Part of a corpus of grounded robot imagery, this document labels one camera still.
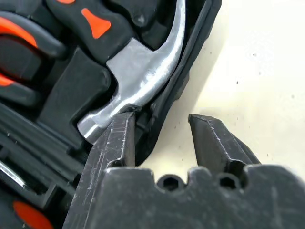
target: white surface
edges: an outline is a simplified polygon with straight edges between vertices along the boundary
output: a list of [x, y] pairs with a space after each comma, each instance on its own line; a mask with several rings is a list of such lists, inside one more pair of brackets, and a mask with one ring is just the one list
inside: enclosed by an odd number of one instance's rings
[[181, 98], [144, 162], [155, 179], [197, 166], [188, 114], [221, 119], [264, 164], [305, 180], [305, 1], [223, 0]]

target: silver hammer head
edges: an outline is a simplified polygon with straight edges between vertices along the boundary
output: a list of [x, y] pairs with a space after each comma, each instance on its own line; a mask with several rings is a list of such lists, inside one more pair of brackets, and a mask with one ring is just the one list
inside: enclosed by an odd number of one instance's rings
[[172, 75], [182, 51], [185, 31], [185, 0], [177, 0], [173, 26], [166, 42], [156, 51], [132, 38], [106, 65], [117, 80], [111, 101], [88, 113], [77, 127], [94, 144], [117, 114], [146, 105]]

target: tool case compartment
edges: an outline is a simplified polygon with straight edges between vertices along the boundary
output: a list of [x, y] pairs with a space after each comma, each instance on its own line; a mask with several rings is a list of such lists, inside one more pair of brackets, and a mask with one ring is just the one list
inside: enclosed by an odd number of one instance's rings
[[[77, 20], [73, 13], [54, 15], [50, 8], [56, 4], [48, 5], [49, 2], [25, 0], [18, 4], [17, 0], [0, 0], [0, 77], [5, 75], [38, 95], [31, 105], [0, 95], [0, 191], [7, 196], [0, 199], [0, 211], [11, 211], [0, 218], [2, 229], [31, 228], [17, 216], [12, 207], [16, 201], [39, 209], [54, 228], [61, 228], [92, 148], [76, 125], [89, 111], [107, 104], [117, 87], [105, 60], [131, 37], [152, 50], [158, 49], [169, 34], [175, 12], [175, 0], [150, 0], [144, 12], [147, 20], [143, 21], [134, 10], [142, 1], [103, 1], [107, 12], [115, 13], [113, 24], [119, 27], [112, 31], [114, 38], [109, 38], [114, 44], [104, 47], [104, 56], [97, 58], [101, 51], [89, 51], [93, 43], [86, 34], [77, 29], [78, 34], [72, 32], [71, 28], [77, 26], [72, 23]], [[186, 0], [186, 30], [179, 63], [163, 89], [136, 111], [136, 166], [152, 152], [170, 107], [188, 82], [190, 68], [210, 34], [220, 6], [221, 0]], [[15, 33], [3, 35], [1, 18], [16, 19], [26, 26], [34, 23], [53, 38], [46, 42], [37, 38], [34, 47]], [[9, 172], [16, 173], [15, 181]]]

